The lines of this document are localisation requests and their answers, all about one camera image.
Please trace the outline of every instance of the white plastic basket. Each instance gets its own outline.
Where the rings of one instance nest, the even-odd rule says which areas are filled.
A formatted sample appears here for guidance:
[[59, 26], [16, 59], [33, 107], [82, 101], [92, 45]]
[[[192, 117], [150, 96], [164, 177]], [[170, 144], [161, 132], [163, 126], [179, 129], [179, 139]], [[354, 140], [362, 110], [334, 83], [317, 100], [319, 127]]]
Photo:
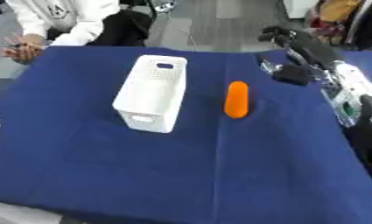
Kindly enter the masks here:
[[184, 58], [139, 57], [113, 103], [134, 130], [169, 133], [186, 91]]

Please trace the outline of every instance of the person's hand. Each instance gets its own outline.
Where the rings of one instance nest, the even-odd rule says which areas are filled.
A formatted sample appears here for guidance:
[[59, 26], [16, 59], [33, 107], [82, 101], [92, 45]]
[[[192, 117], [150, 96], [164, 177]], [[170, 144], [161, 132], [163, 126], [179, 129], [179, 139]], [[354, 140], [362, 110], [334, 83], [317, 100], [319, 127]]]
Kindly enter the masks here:
[[7, 44], [15, 47], [5, 47], [2, 50], [2, 56], [12, 58], [17, 63], [26, 65], [37, 58], [44, 50], [44, 47], [39, 44], [42, 43], [42, 39], [44, 38], [36, 34], [28, 34], [23, 37], [15, 35], [14, 39], [5, 38]]

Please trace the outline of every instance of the robotic hand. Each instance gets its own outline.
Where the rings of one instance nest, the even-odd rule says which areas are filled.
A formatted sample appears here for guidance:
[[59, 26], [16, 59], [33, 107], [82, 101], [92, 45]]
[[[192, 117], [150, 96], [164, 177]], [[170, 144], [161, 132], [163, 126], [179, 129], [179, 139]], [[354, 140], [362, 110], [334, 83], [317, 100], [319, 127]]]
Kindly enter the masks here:
[[267, 27], [259, 40], [283, 47], [296, 64], [276, 66], [259, 55], [259, 65], [275, 80], [302, 86], [320, 81], [322, 94], [372, 177], [372, 82], [331, 47], [306, 32]]

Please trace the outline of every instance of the orange cup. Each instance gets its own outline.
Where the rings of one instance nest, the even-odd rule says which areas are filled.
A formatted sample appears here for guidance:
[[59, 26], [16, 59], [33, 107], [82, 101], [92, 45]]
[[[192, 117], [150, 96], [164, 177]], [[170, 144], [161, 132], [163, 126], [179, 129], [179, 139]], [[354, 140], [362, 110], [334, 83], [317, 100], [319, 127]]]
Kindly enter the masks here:
[[249, 113], [249, 86], [243, 81], [230, 83], [224, 112], [234, 119], [245, 117]]

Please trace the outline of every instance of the navy blue cloth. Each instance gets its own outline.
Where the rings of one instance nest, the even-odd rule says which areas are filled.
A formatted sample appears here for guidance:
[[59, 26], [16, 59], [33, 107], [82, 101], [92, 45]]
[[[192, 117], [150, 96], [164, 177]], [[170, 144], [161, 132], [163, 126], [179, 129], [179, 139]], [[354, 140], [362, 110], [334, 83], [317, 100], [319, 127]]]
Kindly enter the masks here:
[[[188, 59], [171, 134], [128, 129], [111, 108], [144, 54]], [[372, 52], [347, 60], [372, 76]], [[233, 120], [222, 106], [238, 80], [253, 102]], [[318, 86], [275, 82], [254, 54], [50, 48], [2, 96], [0, 121], [3, 202], [79, 218], [372, 224], [372, 180]]]

